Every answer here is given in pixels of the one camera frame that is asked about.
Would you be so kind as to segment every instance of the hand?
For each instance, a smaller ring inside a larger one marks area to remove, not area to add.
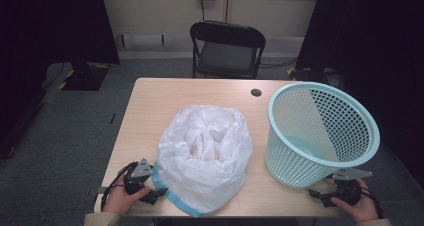
[[[359,182],[359,187],[364,188],[361,190],[366,190],[364,192],[369,193],[367,192],[368,186],[365,183],[365,181],[362,179],[358,179],[358,182]],[[374,202],[372,201],[372,199],[370,199],[369,197],[363,194],[361,194],[359,202],[354,206],[351,206],[345,201],[336,197],[331,198],[331,202],[333,202],[339,208],[346,211],[346,213],[348,213],[353,218],[353,220],[355,220],[358,223],[379,219]]]
[[[124,174],[119,177],[115,187],[110,191],[109,198],[103,208],[103,212],[115,213],[123,216],[133,203],[137,202],[142,197],[150,192],[149,187],[140,189],[135,194],[129,195],[124,188]]]

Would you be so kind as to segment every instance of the trash bag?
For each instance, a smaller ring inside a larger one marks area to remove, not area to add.
[[[153,167],[156,188],[193,217],[230,200],[246,179],[253,144],[243,115],[234,108],[192,105],[163,133]]]

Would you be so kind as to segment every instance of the sleeve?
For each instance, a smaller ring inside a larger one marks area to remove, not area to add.
[[[118,226],[121,217],[114,213],[100,212],[85,215],[84,226]]]
[[[362,223],[357,223],[356,226],[392,226],[388,219],[378,219]]]

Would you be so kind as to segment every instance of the trash can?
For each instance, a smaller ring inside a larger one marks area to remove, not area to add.
[[[283,185],[305,188],[341,168],[371,159],[378,127],[354,98],[334,87],[297,82],[277,90],[268,106],[266,166]]]

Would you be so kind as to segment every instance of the blue bag trim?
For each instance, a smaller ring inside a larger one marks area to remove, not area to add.
[[[158,188],[158,189],[167,188],[167,186],[160,179],[159,171],[157,170],[157,168],[158,168],[157,163],[155,163],[155,165],[153,166],[153,174],[151,175],[153,184],[155,185],[155,188]],[[165,197],[168,198],[168,200],[171,201],[175,206],[177,206],[177,208],[179,208],[181,211],[187,213],[188,215],[193,216],[195,218],[199,218],[200,216],[202,216],[202,213],[200,213],[199,211],[197,211],[197,210],[191,208],[190,206],[188,206],[187,204],[185,204],[171,190],[168,189],[168,191],[165,194]]]

